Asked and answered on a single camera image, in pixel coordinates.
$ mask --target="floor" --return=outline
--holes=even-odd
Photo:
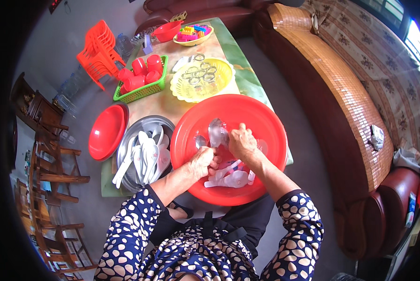
[[[313,280],[329,280],[340,272],[352,274],[355,261],[344,256],[337,246],[330,183],[318,142],[310,124],[294,93],[275,65],[255,45],[254,40],[243,38],[237,42],[262,83],[276,114],[285,126],[295,161],[294,164],[286,167],[285,174],[312,197],[324,223],[325,237]],[[85,224],[82,231],[83,239],[95,261],[99,261],[102,255],[110,218],[117,212],[124,200],[120,197],[101,197],[101,164],[94,161],[88,152],[88,136],[91,127],[99,113],[112,103],[113,93],[110,89],[114,89],[116,83],[108,81],[106,86],[108,91],[102,93],[96,85],[90,85],[74,101],[75,112],[70,111],[65,114],[62,123],[70,127],[69,135],[74,138],[72,141],[75,141],[74,144],[65,145],[82,150],[82,154],[77,159],[80,171],[82,175],[91,176],[91,180],[86,184],[71,185],[72,196],[79,198],[77,204],[62,202],[61,208],[53,207],[51,209],[51,213],[55,217],[53,220]],[[209,210],[216,211],[215,216],[227,211],[226,207],[204,203],[187,193],[181,195],[177,201],[194,208],[196,217],[203,217],[204,212]],[[271,213],[266,233],[257,248],[259,256],[254,260],[254,264],[258,272],[261,272],[262,268],[274,256],[279,240],[285,234],[286,230],[282,227],[281,218],[275,208]],[[86,280],[92,280],[93,272],[84,272],[82,276]]]

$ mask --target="red plastic basin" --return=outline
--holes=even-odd
[[[93,159],[106,160],[118,148],[126,127],[124,110],[120,105],[112,105],[96,119],[91,129],[88,149]]]
[[[180,26],[184,21],[168,22],[160,26],[151,35],[155,35],[160,42],[168,42],[173,40],[174,36],[179,32]]]
[[[288,140],[280,119],[260,101],[240,94],[223,94],[207,98],[188,110],[180,119],[171,138],[171,162],[174,169],[190,160],[196,153],[196,135],[207,140],[208,125],[214,118],[227,124],[228,131],[245,123],[255,138],[263,139],[268,145],[267,158],[281,171],[285,169]],[[223,163],[236,160],[223,146],[218,148]],[[207,177],[195,183],[188,191],[210,204],[236,206],[249,203],[265,194],[266,189],[255,177],[253,185],[242,188],[205,188]]]

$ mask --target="red plastic cup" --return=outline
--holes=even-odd
[[[130,77],[134,76],[134,73],[130,70],[128,70],[127,68],[123,68],[122,70],[120,70],[120,72],[118,73],[118,79],[121,81],[124,81]]]
[[[120,95],[127,94],[127,93],[128,91],[126,90],[125,83],[124,83],[123,86],[121,86],[120,88]]]
[[[145,79],[146,76],[144,75],[130,77],[126,81],[124,81],[124,87],[127,90],[127,92],[133,91],[135,89],[143,87]]]
[[[160,73],[157,70],[151,71],[146,75],[146,85],[154,83],[159,80],[161,77]]]
[[[161,65],[161,58],[159,55],[151,55],[146,60],[147,70],[149,72],[157,70],[158,73],[163,73],[163,66]]]
[[[143,58],[138,58],[132,62],[132,68],[134,69],[135,76],[147,75],[147,67],[144,63]]]

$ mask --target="red basket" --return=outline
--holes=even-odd
[[[173,40],[174,36],[179,32],[180,26],[184,21],[176,21],[165,23],[151,33],[151,36],[156,36],[160,42],[168,42]]]

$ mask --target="wall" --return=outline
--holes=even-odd
[[[115,35],[133,36],[138,25],[145,21],[143,0],[68,0],[71,8],[65,11],[63,0],[51,15],[46,8],[27,40],[13,75],[13,83],[21,72],[33,88],[39,90],[51,101],[56,89],[78,67],[75,58],[83,50],[86,32],[103,19]],[[16,170],[10,175],[14,184],[16,178],[26,182],[24,163],[26,151],[32,150],[35,132],[17,118],[18,153]]]

